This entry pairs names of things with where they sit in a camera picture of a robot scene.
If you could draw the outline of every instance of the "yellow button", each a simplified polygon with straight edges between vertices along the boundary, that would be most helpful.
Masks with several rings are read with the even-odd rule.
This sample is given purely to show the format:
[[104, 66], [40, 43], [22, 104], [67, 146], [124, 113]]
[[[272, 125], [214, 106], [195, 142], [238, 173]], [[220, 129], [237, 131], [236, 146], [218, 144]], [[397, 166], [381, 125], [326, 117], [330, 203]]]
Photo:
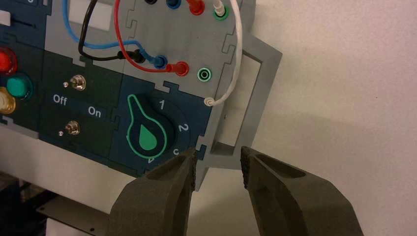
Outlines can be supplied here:
[[0, 87], [0, 113], [10, 114], [16, 109], [16, 100], [5, 87]]

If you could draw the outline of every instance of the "green banana socket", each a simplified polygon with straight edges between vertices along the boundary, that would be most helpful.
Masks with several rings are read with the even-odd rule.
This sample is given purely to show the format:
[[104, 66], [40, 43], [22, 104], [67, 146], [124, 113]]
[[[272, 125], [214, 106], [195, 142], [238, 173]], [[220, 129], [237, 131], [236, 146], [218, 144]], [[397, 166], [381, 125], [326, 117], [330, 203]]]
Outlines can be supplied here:
[[201, 82], [207, 82], [211, 79], [211, 70], [203, 67], [198, 70], [197, 77]]

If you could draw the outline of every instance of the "red wire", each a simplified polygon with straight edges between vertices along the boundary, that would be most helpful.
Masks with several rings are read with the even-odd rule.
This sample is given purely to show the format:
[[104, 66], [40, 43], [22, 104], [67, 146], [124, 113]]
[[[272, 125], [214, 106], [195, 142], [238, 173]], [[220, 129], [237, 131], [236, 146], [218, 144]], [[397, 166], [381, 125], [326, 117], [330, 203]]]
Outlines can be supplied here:
[[116, 0], [115, 1], [115, 9], [114, 9], [114, 23], [115, 23], [115, 31], [116, 31], [116, 36], [118, 38], [118, 42], [120, 45], [120, 49], [121, 49], [121, 53], [123, 53], [124, 58], [126, 58], [126, 60], [134, 67], [146, 71], [146, 72], [153, 72], [153, 73], [162, 73], [162, 72], [171, 72], [169, 71], [169, 68], [172, 68], [172, 65], [168, 64], [167, 67], [163, 70], [156, 70], [156, 69], [149, 69], [149, 68], [145, 68], [142, 67], [140, 65], [138, 65], [137, 63], [135, 63], [132, 58], [129, 57], [129, 54], [127, 54], [126, 49], [124, 48], [123, 45], [123, 41], [121, 39], [121, 34], [120, 34], [120, 28], [119, 28], [119, 5], [120, 5], [120, 0]]

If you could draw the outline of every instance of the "blue wire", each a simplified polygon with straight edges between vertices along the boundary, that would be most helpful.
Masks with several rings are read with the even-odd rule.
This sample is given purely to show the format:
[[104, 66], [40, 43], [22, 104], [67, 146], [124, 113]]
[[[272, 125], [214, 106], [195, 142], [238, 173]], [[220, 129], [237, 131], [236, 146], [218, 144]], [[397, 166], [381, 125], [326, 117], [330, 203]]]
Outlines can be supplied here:
[[[62, 0], [62, 16], [64, 19], [64, 24], [65, 24], [65, 28], [68, 31], [69, 36], [71, 36], [71, 38], [75, 41], [75, 42], [80, 42], [80, 39], [75, 35], [74, 31], [72, 31], [71, 29], [71, 25], [69, 24], [69, 18], [68, 18], [68, 0]], [[145, 49], [142, 47], [142, 45], [136, 41], [136, 40], [127, 40], [127, 41], [123, 41], [123, 45], [136, 45], [139, 48], [139, 51], [141, 52], [142, 56], [149, 61], [149, 63], [152, 63], [156, 66], [161, 66], [164, 65], [165, 62], [162, 58], [160, 57], [152, 57], [151, 55], [149, 55]], [[106, 43], [106, 44], [91, 44], [91, 43], [84, 43], [84, 46], [88, 47], [88, 48], [92, 48], [92, 49], [108, 49], [108, 48], [113, 48], [113, 47], [118, 47], [119, 43], [118, 42], [113, 42], [113, 43]]]

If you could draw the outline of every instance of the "control panel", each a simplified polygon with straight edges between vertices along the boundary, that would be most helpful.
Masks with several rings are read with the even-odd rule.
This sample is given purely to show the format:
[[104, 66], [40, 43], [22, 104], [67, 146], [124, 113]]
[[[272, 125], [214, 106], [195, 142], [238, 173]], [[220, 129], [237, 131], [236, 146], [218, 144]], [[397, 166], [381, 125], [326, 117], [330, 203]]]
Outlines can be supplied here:
[[[240, 169], [281, 53], [255, 0], [2, 0], [0, 124], [131, 176], [195, 148]], [[242, 54], [261, 64], [236, 148], [216, 140]]]

